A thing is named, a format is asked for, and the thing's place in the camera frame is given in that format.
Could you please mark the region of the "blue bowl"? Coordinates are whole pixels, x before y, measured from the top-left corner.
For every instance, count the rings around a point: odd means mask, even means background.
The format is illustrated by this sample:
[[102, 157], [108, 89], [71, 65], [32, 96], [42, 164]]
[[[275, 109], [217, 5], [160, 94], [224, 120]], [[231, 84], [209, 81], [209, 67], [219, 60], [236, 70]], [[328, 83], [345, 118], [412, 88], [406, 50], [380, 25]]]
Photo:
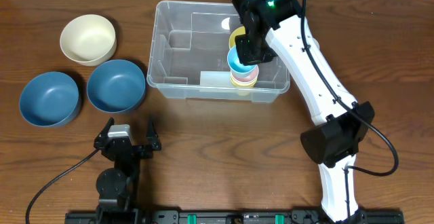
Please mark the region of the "blue bowl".
[[142, 69], [128, 60], [110, 60], [96, 67], [87, 81], [87, 97], [106, 113], [126, 113], [140, 106], [146, 94]]
[[34, 126], [65, 126], [81, 110], [79, 88], [75, 80], [65, 73], [42, 73], [22, 90], [19, 110], [22, 117]]

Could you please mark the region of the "yellow cup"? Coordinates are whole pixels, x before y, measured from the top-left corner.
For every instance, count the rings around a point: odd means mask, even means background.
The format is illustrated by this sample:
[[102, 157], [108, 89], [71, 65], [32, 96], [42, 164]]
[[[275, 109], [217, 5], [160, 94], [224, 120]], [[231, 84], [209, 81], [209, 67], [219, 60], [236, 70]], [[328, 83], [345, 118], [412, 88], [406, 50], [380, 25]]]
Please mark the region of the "yellow cup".
[[247, 96], [251, 92], [251, 88], [239, 88], [237, 93], [239, 96]]
[[231, 76], [231, 82], [235, 87], [252, 88], [252, 87], [254, 87], [255, 83], [257, 82], [257, 79], [253, 79], [249, 82], [244, 82], [244, 81], [238, 81], [235, 77]]

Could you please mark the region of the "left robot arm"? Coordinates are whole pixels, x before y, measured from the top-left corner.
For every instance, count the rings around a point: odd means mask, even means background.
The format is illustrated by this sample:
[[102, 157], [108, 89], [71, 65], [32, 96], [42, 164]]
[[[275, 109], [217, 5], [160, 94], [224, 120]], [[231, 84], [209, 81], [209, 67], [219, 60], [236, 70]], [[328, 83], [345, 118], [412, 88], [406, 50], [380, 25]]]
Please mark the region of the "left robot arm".
[[115, 124], [110, 118], [94, 140], [94, 147], [114, 166], [101, 172], [96, 180], [98, 205], [104, 210], [127, 211], [136, 200], [140, 161], [151, 159], [161, 150], [161, 141], [150, 119], [146, 143], [134, 145], [130, 126]]

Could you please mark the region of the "pink cup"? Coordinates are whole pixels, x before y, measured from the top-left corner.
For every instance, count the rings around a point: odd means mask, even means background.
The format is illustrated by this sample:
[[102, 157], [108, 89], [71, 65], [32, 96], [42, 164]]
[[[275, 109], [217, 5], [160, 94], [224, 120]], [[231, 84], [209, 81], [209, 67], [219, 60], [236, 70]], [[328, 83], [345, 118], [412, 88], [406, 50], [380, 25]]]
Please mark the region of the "pink cup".
[[258, 78], [259, 74], [259, 68], [258, 65], [256, 65], [253, 69], [253, 71], [247, 76], [247, 77], [237, 77], [234, 75], [234, 73], [231, 71], [231, 77], [241, 83], [250, 83]]

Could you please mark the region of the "cream cup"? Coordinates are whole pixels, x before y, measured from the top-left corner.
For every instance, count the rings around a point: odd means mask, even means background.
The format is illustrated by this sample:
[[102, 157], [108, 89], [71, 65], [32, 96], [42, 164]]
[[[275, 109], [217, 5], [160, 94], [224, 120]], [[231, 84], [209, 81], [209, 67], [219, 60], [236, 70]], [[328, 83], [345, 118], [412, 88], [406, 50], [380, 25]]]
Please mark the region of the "cream cup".
[[313, 38], [313, 42], [315, 43], [315, 46], [319, 50], [320, 49], [319, 42], [315, 38]]

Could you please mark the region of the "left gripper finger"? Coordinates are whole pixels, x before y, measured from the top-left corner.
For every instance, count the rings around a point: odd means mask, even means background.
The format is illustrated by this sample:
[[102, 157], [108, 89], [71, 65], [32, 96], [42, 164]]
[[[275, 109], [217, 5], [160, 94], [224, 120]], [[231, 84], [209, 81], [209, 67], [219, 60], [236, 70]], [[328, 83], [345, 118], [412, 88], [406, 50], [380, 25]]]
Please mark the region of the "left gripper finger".
[[150, 117], [148, 120], [146, 139], [147, 139], [147, 141], [148, 141], [148, 143], [151, 146], [151, 149], [153, 151], [160, 151], [161, 150], [161, 141], [160, 141], [159, 136], [156, 132], [152, 117]]
[[95, 149], [103, 149], [109, 143], [110, 139], [109, 139], [108, 133], [109, 133], [111, 126], [113, 126], [114, 123], [115, 123], [114, 118], [110, 117], [109, 120], [107, 121], [105, 127], [103, 127], [101, 132], [94, 139], [94, 148]]

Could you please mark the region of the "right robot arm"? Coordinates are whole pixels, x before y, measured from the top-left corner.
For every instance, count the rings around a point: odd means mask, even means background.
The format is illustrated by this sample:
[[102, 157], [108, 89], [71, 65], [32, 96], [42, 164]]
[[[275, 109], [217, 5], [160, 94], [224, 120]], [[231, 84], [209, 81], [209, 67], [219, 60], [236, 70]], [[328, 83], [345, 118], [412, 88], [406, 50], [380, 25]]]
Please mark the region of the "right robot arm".
[[279, 58], [288, 69], [308, 107], [314, 128], [300, 135], [308, 156], [319, 166], [321, 208], [334, 223], [349, 223], [359, 207], [353, 174], [344, 167], [355, 163], [358, 144], [374, 117], [369, 102], [359, 104], [341, 85], [315, 45], [307, 18], [297, 0], [231, 0], [245, 34], [235, 38], [241, 64]]

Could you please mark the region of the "cream large bowl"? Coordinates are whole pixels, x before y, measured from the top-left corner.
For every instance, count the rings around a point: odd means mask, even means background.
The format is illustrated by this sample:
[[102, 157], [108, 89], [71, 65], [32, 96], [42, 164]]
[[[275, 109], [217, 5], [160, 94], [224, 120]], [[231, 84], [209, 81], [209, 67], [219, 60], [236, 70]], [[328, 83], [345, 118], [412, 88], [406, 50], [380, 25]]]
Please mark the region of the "cream large bowl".
[[71, 20], [60, 35], [60, 49], [70, 60], [93, 67], [108, 61], [117, 48], [113, 24], [103, 16], [87, 14]]

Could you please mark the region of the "yellow small bowl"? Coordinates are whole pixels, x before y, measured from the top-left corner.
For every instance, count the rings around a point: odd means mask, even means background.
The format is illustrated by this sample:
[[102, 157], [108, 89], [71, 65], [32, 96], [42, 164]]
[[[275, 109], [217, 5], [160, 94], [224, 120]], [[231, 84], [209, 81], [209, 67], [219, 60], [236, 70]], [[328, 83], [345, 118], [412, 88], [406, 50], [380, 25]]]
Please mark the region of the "yellow small bowl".
[[235, 38], [237, 36], [244, 35], [244, 34], [245, 34], [245, 27], [244, 26], [236, 28], [231, 33], [231, 35], [229, 37], [229, 49], [231, 49], [232, 47], [236, 46]]

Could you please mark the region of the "light blue cup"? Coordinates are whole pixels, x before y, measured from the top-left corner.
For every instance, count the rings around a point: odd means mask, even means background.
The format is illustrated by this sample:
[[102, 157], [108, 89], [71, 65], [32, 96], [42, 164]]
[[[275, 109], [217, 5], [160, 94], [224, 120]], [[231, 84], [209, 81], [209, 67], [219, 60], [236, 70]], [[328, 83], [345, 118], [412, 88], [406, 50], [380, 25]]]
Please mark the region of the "light blue cup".
[[254, 65], [244, 65], [240, 63], [237, 48], [235, 45], [229, 50], [227, 54], [227, 62], [232, 71], [243, 75], [251, 73], [255, 69]]

